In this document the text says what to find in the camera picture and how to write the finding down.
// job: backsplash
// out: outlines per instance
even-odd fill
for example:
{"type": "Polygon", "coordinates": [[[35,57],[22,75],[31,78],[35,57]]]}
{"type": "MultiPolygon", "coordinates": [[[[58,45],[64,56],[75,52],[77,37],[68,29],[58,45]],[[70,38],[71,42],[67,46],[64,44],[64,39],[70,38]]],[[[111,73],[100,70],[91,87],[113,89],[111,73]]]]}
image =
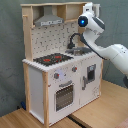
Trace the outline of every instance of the backsplash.
{"type": "MultiPolygon", "coordinates": [[[[31,33],[33,58],[66,50],[71,35],[77,32],[76,21],[33,28],[31,33]]],[[[78,36],[73,38],[73,43],[78,46],[78,36]]]]}

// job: stovetop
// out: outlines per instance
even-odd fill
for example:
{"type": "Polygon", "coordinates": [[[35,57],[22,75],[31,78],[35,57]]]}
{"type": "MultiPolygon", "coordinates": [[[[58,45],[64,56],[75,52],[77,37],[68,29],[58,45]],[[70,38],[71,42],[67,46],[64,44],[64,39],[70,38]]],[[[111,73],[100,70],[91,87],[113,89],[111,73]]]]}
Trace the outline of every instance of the stovetop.
{"type": "Polygon", "coordinates": [[[61,53],[54,53],[51,55],[36,58],[33,61],[48,67],[50,65],[54,65],[56,63],[61,63],[61,62],[64,62],[64,61],[67,61],[70,59],[73,59],[73,57],[70,57],[70,56],[67,56],[67,55],[64,55],[61,53]]]}

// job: range hood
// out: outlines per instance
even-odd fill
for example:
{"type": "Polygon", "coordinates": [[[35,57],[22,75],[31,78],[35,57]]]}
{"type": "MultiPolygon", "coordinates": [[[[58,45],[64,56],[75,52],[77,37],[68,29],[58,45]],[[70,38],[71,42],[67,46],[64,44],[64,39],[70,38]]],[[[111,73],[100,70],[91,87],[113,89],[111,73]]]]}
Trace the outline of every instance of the range hood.
{"type": "Polygon", "coordinates": [[[53,15],[52,5],[44,6],[43,13],[44,15],[40,19],[34,22],[36,27],[51,25],[51,24],[60,24],[64,22],[63,18],[53,15]]]}

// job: oven window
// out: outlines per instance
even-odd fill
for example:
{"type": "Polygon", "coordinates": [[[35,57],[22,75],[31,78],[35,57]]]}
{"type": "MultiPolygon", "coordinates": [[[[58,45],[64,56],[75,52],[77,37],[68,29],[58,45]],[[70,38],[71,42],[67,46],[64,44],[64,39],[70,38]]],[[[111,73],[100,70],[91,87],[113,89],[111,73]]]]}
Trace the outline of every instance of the oven window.
{"type": "Polygon", "coordinates": [[[56,111],[73,103],[73,85],[56,92],[56,111]]]}

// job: control knob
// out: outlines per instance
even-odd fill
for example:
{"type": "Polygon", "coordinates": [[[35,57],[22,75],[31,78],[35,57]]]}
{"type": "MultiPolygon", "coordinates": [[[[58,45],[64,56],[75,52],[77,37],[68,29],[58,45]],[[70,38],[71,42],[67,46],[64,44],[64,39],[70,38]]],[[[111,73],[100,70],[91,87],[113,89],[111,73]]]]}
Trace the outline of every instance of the control knob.
{"type": "Polygon", "coordinates": [[[73,72],[76,72],[76,70],[77,70],[77,67],[73,67],[73,68],[72,68],[72,71],[73,71],[73,72]]]}
{"type": "Polygon", "coordinates": [[[54,78],[55,78],[55,79],[58,79],[58,78],[59,78],[59,74],[58,74],[58,73],[55,73],[55,74],[54,74],[54,78]]]}

